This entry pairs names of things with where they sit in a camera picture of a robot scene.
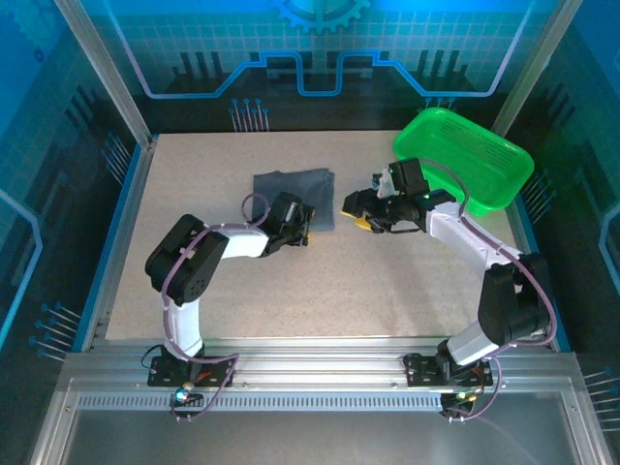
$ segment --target blue circuit graphic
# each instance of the blue circuit graphic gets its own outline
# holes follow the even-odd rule
[[[245,61],[239,64],[232,73],[222,82],[222,84],[213,92],[193,92],[193,93],[155,93],[150,89],[148,82],[146,81],[146,77],[144,73],[140,69],[140,64],[138,59],[133,54],[131,47],[129,46],[129,42],[125,37],[118,20],[115,15],[112,13],[111,9],[108,9],[108,15],[112,22],[116,33],[125,49],[125,52],[131,62],[131,65],[136,73],[139,83],[142,87],[144,93],[155,100],[197,100],[197,99],[217,99],[221,97],[224,92],[243,74],[246,70],[251,69],[266,69],[268,67],[267,60],[269,58],[290,58],[295,62],[295,72],[296,72],[296,88],[299,95],[303,97],[336,97],[340,95],[343,89],[343,76],[345,74],[345,61],[347,58],[352,57],[370,57],[372,59],[372,66],[377,68],[392,68],[398,75],[402,76],[403,79],[411,85],[421,97],[430,97],[437,98],[441,97],[444,99],[449,98],[462,98],[462,97],[474,97],[474,98],[485,98],[493,95],[495,93],[502,76],[504,75],[504,71],[506,70],[509,62],[511,61],[512,55],[516,48],[516,45],[521,38],[523,33],[523,29],[528,22],[528,19],[532,13],[534,3],[530,5],[525,15],[523,16],[514,36],[512,37],[511,43],[504,55],[504,58],[501,61],[500,66],[498,67],[495,78],[492,80],[490,87],[484,91],[470,91],[470,90],[426,90],[422,87],[422,85],[416,80],[415,77],[411,75],[411,73],[402,65],[400,61],[383,59],[381,57],[381,50],[379,49],[350,49],[341,51],[338,54],[336,60],[336,68],[335,68],[335,85],[333,89],[326,90],[308,90],[304,84],[304,70],[302,57],[297,51],[293,50],[271,50],[271,51],[259,51],[258,52],[258,60],[255,61]]]

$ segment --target black joint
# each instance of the black joint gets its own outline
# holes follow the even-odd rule
[[[534,275],[551,298],[546,260],[540,254],[523,255],[519,261]],[[517,292],[514,286],[521,286]],[[502,347],[549,324],[543,300],[530,281],[512,263],[495,264],[485,273],[478,309],[484,335]]]

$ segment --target wire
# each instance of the wire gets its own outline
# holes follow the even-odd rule
[[[263,216],[261,216],[258,220],[251,222],[249,221],[249,216],[245,212],[245,204],[250,199],[253,199],[253,198],[260,199],[264,203],[265,209],[264,209]],[[176,344],[176,341],[174,341],[174,337],[172,334],[172,322],[171,322],[171,311],[170,311],[171,298],[168,296],[168,287],[170,286],[172,278],[177,273],[177,271],[179,270],[183,262],[187,260],[187,258],[196,248],[196,246],[206,237],[207,234],[212,233],[214,231],[226,230],[226,229],[253,230],[266,221],[268,214],[269,214],[269,202],[265,196],[263,196],[262,194],[254,194],[254,193],[248,195],[245,199],[243,199],[243,202],[241,203],[241,215],[243,216],[245,223],[242,223],[242,224],[223,223],[221,225],[208,226],[204,230],[200,231],[192,239],[189,245],[185,247],[185,250],[181,253],[177,261],[174,263],[174,265],[170,269],[168,276],[166,276],[166,279],[164,280],[164,284],[162,285],[162,292],[161,292],[162,300],[164,302],[164,313],[163,313],[164,332],[166,333],[166,338],[168,339],[171,347],[177,352],[178,355],[180,355],[181,357],[185,358],[188,361],[193,361],[194,363],[212,364],[212,363],[221,363],[224,361],[229,361],[231,363],[231,365],[229,366],[229,369],[227,370],[226,376],[224,377],[224,380],[222,381],[222,384],[215,391],[215,394],[213,395],[213,397],[211,397],[211,400],[209,400],[209,402],[204,406],[204,408],[201,411],[199,411],[197,414],[193,416],[188,415],[187,417],[181,417],[176,413],[174,409],[174,404],[173,403],[170,404],[170,412],[176,418],[177,422],[180,422],[182,419],[185,419],[187,421],[191,421],[192,419],[197,419],[211,409],[211,407],[215,404],[217,397],[222,392],[224,386],[231,379],[234,368],[236,367],[236,363],[239,360],[239,354],[231,354],[229,356],[213,356],[213,357],[205,357],[205,358],[189,356],[188,354],[186,354],[185,351],[183,351],[183,349],[181,349],[179,345]]]
[[[463,409],[457,409],[455,407],[450,407],[448,408],[448,410],[452,411],[452,412],[457,412],[458,414],[461,415],[469,415],[469,412],[463,410]],[[506,439],[508,439],[517,449],[519,449],[523,455],[525,455],[534,465],[543,465],[534,455],[532,455],[530,453],[530,451],[528,451],[526,448],[524,448],[521,443],[519,443],[516,439],[514,439],[514,437],[508,432],[506,431],[504,428],[502,428],[499,424],[495,423],[494,421],[491,421],[488,418],[484,418],[484,417],[478,417],[476,418],[478,421],[481,421],[482,423],[486,424],[487,426],[490,426],[491,428],[493,428],[494,430],[496,430],[498,433],[500,433],[502,436],[504,436]]]
[[[472,371],[480,379],[480,394],[484,394],[484,373],[478,367],[473,368]]]
[[[488,399],[488,402],[484,404],[484,407],[482,407],[480,410],[478,410],[474,414],[467,415],[467,417],[463,417],[463,421],[469,421],[470,419],[477,419],[480,415],[482,415],[484,412],[486,412],[489,409],[491,404],[495,402],[495,399],[500,393],[500,386],[502,385],[502,382],[504,379],[503,374],[502,374],[502,365],[500,364],[500,360],[498,360],[497,358],[494,357],[492,358],[492,360],[497,365],[497,380],[495,381],[495,389],[493,389],[491,398]]]
[[[456,182],[456,184],[458,185],[460,190],[463,192],[463,202],[460,204],[460,206],[458,208],[458,219],[459,219],[459,221],[475,237],[477,237],[478,239],[480,239],[482,242],[486,243],[487,245],[491,246],[493,249],[495,249],[497,251],[497,253],[503,255],[512,264],[514,264],[514,266],[516,266],[516,268],[521,273],[523,273],[525,278],[530,282],[530,284],[532,284],[532,286],[534,287],[534,289],[538,293],[539,297],[542,300],[542,303],[544,304],[544,307],[546,308],[547,313],[549,314],[550,331],[549,331],[549,333],[544,338],[536,340],[536,341],[519,341],[519,340],[517,340],[517,341],[515,341],[513,343],[507,344],[507,345],[505,345],[503,347],[500,347],[500,348],[496,349],[495,351],[491,352],[490,354],[487,354],[483,358],[483,359],[488,359],[488,360],[494,360],[495,361],[495,363],[497,364],[498,375],[497,375],[497,383],[495,385],[495,389],[493,389],[493,393],[491,394],[491,398],[486,403],[486,405],[484,405],[484,407],[482,407],[482,409],[480,409],[475,414],[466,414],[466,416],[462,418],[463,421],[467,421],[467,420],[470,420],[470,419],[478,419],[484,412],[486,412],[488,410],[488,408],[491,406],[491,404],[495,401],[495,399],[497,398],[497,395],[499,394],[500,386],[502,384],[502,366],[500,365],[500,362],[496,358],[496,356],[501,354],[502,352],[504,352],[505,350],[507,350],[508,348],[510,348],[512,346],[543,346],[543,345],[548,344],[549,342],[551,342],[555,338],[555,335],[556,335],[557,329],[558,329],[558,321],[557,321],[557,317],[555,316],[555,310],[553,309],[553,304],[551,303],[551,299],[549,298],[549,296],[544,291],[543,286],[541,286],[541,283],[538,282],[538,280],[530,272],[530,270],[527,269],[527,267],[523,263],[521,263],[517,257],[515,257],[513,254],[511,254],[507,250],[505,250],[503,244],[495,242],[490,237],[488,237],[484,232],[480,231],[472,223],[470,223],[470,221],[468,220],[467,216],[464,214],[465,206],[467,205],[467,202],[470,199],[470,195],[469,195],[469,191],[467,190],[467,187],[465,187],[465,184],[463,184],[463,181],[461,181],[461,179],[458,177],[458,175],[456,175],[456,173],[454,171],[452,171],[450,168],[448,168],[446,165],[444,165],[442,163],[439,163],[439,162],[436,162],[435,160],[430,160],[428,158],[418,158],[418,160],[421,163],[424,163],[426,165],[431,165],[433,167],[437,167],[440,170],[445,171]]]
[[[164,344],[155,344],[153,347],[151,347],[150,349],[148,349],[144,355],[142,356],[142,358],[139,360],[139,364],[142,365],[144,368],[146,368],[147,370],[150,370],[151,367],[150,366],[146,366],[144,364],[144,359],[148,357],[148,355],[153,352],[155,349],[161,349],[164,347]]]
[[[544,338],[536,340],[536,341],[515,341],[514,343],[511,343],[511,345],[500,347],[496,351],[489,354],[487,358],[494,357],[494,356],[501,354],[503,351],[511,347],[512,344],[517,345],[517,346],[544,346],[548,344],[549,342],[551,342],[555,338],[555,335],[558,330],[558,320],[557,320],[557,317],[555,316],[555,310],[553,309],[553,304],[551,303],[551,299],[544,291],[543,286],[541,286],[541,283],[538,282],[536,277],[534,277],[534,275],[530,272],[530,270],[527,269],[527,267],[523,263],[521,263],[517,257],[515,257],[513,254],[511,254],[510,252],[504,249],[503,244],[499,244],[495,242],[494,240],[489,238],[484,232],[478,230],[478,228],[476,228],[472,223],[470,223],[467,216],[464,215],[465,206],[467,205],[467,202],[470,199],[469,191],[465,187],[465,184],[463,184],[463,181],[461,181],[461,179],[456,175],[456,173],[452,171],[450,168],[448,168],[446,165],[436,162],[435,160],[430,160],[427,158],[418,158],[418,159],[422,163],[425,163],[426,165],[431,165],[431,166],[437,167],[445,171],[447,174],[449,174],[449,176],[452,179],[454,179],[454,181],[456,182],[460,190],[463,192],[463,202],[458,208],[458,219],[465,226],[465,228],[467,228],[473,235],[475,235],[478,239],[480,239],[484,243],[491,246],[493,249],[497,251],[497,253],[503,255],[506,259],[511,261],[512,264],[514,264],[514,266],[516,266],[516,268],[525,276],[525,278],[530,282],[530,284],[532,284],[537,294],[541,298],[542,303],[544,304],[544,307],[546,308],[547,313],[549,314],[550,331]]]

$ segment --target glass wall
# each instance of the glass wall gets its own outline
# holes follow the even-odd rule
[[[573,348],[620,347],[620,3],[584,0],[509,133],[534,157],[523,199]]]
[[[0,463],[8,465],[24,463],[36,439],[135,143],[53,2],[0,2],[0,43]],[[76,315],[42,312],[56,301]]]
[[[556,0],[86,0],[153,132],[489,127]]]

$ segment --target gear logo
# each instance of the gear logo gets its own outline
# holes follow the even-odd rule
[[[36,48],[42,48],[56,30],[53,0],[0,0],[0,13],[8,13]]]
[[[369,6],[369,0],[277,0],[275,5],[292,27],[301,26],[303,32],[314,29],[318,34],[348,27],[352,19],[361,17],[361,9]]]

